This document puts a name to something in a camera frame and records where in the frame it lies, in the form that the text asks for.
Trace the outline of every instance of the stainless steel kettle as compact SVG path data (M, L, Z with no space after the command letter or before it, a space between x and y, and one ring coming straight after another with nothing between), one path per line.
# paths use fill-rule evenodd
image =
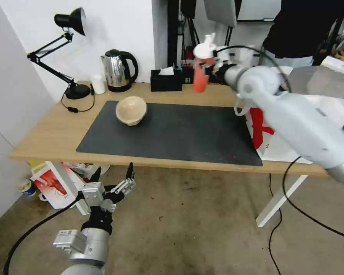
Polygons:
M112 92L123 92L130 89L139 73L135 57L129 52L113 49L102 55L101 59L108 89ZM133 76L130 76L130 69L126 59L130 59L134 65L135 74Z

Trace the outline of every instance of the black shirt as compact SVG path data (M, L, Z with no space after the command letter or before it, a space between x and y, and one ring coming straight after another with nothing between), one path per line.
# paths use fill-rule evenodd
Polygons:
M263 46L277 57L312 56L342 10L344 0L282 0Z

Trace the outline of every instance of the white spray nozzle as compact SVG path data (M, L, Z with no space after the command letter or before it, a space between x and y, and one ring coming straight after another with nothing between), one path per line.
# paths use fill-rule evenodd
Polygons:
M213 51L217 46L213 43L215 33L207 34L203 43L194 48L194 56L199 59L207 59L213 57Z

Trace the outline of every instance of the lamp shade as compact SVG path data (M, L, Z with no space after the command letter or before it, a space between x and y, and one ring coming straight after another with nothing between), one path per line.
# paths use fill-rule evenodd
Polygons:
M87 22L83 8L75 9L70 15L56 14L54 20L59 27L72 28L77 33L85 36Z

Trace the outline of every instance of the black desk mat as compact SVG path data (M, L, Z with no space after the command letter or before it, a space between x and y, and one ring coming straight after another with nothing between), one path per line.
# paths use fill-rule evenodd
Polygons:
M245 117L233 108L147 103L136 126L118 121L107 101L77 152L262 166Z

